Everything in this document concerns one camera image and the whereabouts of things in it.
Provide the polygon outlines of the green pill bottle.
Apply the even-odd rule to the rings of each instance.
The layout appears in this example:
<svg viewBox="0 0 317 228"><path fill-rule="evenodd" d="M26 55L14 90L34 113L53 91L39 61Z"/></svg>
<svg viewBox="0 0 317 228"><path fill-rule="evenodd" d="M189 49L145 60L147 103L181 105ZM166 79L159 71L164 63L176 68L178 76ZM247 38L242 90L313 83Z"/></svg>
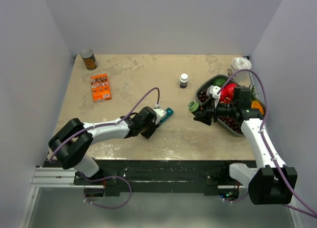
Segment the green pill bottle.
<svg viewBox="0 0 317 228"><path fill-rule="evenodd" d="M200 115L203 112L200 104L197 101L191 101L188 104L188 110L194 116L198 116L198 115Z"/></svg>

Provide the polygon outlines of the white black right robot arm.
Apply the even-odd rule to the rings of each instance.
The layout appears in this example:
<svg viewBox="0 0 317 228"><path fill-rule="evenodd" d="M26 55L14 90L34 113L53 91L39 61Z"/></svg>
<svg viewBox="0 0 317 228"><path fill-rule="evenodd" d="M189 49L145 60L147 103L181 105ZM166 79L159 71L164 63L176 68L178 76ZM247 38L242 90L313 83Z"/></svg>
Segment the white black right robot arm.
<svg viewBox="0 0 317 228"><path fill-rule="evenodd" d="M227 185L240 182L247 188L255 205L289 204L297 172L286 165L272 145L263 125L264 117L258 109L251 107L251 90L235 87L230 104L220 103L219 90L218 86L210 86L207 101L203 105L191 101L188 110L195 121L206 125L216 122L219 117L230 117L236 121L251 145L257 165L254 171L242 163L230 164L220 173L222 182Z"/></svg>

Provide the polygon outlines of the teal weekly pill organizer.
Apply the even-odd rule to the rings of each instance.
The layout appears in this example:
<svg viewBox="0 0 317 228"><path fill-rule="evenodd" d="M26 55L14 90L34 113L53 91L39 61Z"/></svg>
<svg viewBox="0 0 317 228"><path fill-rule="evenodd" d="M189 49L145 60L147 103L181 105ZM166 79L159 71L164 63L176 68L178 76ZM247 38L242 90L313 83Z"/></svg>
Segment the teal weekly pill organizer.
<svg viewBox="0 0 317 228"><path fill-rule="evenodd" d="M171 108L167 108L165 111L166 111L165 117L162 118L162 119L159 121L160 124L164 123L166 120L168 120L168 119L174 114L174 111L173 111L173 109L171 109Z"/></svg>

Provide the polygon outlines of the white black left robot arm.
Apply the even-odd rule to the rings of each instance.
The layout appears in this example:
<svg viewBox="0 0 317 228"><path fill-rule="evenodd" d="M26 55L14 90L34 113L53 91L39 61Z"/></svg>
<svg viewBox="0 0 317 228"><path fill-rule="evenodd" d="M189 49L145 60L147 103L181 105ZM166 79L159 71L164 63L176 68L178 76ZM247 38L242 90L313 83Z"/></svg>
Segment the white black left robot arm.
<svg viewBox="0 0 317 228"><path fill-rule="evenodd" d="M97 162L86 155L89 147L111 139L126 139L142 135L150 138L167 115L162 108L142 108L132 117L120 117L104 123L83 123L71 119L48 142L52 157L57 158L63 169L74 168L90 184L98 184L103 173Z"/></svg>

